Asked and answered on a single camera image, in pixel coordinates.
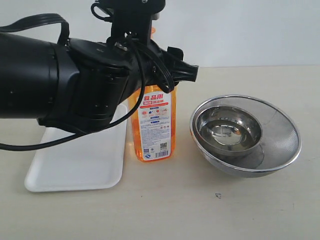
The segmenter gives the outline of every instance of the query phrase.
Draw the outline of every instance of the mesh strainer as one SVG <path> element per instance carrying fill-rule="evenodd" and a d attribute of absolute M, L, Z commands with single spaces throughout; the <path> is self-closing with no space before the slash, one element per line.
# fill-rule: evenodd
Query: mesh strainer
<path fill-rule="evenodd" d="M 263 135 L 255 152 L 230 159 L 207 151 L 201 144 L 195 119 L 205 109 L 219 105 L 241 108 L 259 121 Z M 245 95 L 223 95 L 205 101 L 193 112 L 190 131 L 199 150 L 212 165 L 239 177 L 262 177 L 283 169 L 297 159 L 302 148 L 296 125 L 283 111 L 264 100 Z"/>

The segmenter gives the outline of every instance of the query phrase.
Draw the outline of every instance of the orange bottle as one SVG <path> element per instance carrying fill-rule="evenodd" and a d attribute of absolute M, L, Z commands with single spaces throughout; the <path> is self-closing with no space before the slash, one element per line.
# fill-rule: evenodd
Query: orange bottle
<path fill-rule="evenodd" d="M 140 90 L 129 97 L 130 108 L 139 95 Z M 131 116 L 134 150 L 140 161 L 153 162 L 172 156 L 176 148 L 176 104 L 177 87 L 168 94 L 157 85 L 145 88 L 143 101 Z"/>

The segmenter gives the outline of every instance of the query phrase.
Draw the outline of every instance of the metal bowl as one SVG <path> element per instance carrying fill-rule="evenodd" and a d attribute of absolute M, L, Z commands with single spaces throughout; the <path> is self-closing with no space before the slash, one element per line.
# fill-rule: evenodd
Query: metal bowl
<path fill-rule="evenodd" d="M 197 116 L 195 127 L 206 150 L 226 157 L 251 154 L 262 137 L 262 127 L 254 116 L 228 105 L 205 109 Z"/>
<path fill-rule="evenodd" d="M 250 154 L 221 155 L 206 145 L 197 130 L 197 122 L 207 109 L 219 106 L 241 109 L 259 123 L 261 138 Z M 191 116 L 190 131 L 205 159 L 228 174 L 244 178 L 266 176 L 289 166 L 298 158 L 302 148 L 297 126 L 282 110 L 269 102 L 245 95 L 223 95 L 203 102 Z"/>

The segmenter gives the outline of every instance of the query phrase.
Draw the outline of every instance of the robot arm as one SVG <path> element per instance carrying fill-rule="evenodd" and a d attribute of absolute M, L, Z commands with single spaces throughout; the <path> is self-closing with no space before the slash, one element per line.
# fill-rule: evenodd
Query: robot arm
<path fill-rule="evenodd" d="M 95 7 L 109 16 L 98 16 Z M 144 85 L 169 93 L 181 81 L 195 82 L 198 66 L 183 62 L 182 50 L 165 51 L 151 40 L 152 20 L 164 7 L 165 0 L 97 0 L 92 13 L 112 23 L 106 42 L 69 38 L 57 14 L 0 27 L 0 118 L 37 119 L 86 135 L 112 127 L 117 106 Z M 11 34 L 31 22 L 61 23 L 58 43 Z"/>

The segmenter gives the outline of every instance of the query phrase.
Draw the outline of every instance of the beige tabletop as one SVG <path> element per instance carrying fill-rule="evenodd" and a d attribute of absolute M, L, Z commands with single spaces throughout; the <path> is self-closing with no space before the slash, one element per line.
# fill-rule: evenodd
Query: beige tabletop
<path fill-rule="evenodd" d="M 105 190 L 30 193 L 34 152 L 0 151 L 1 240 L 319 239 L 320 66 L 203 68 L 177 93 L 177 146 L 170 159 L 142 163 L 130 122 L 123 176 Z M 269 176 L 243 179 L 208 163 L 189 131 L 204 100 L 244 94 L 269 101 L 297 124 L 298 160 Z M 1 120 L 0 141 L 37 144 L 35 120 Z"/>

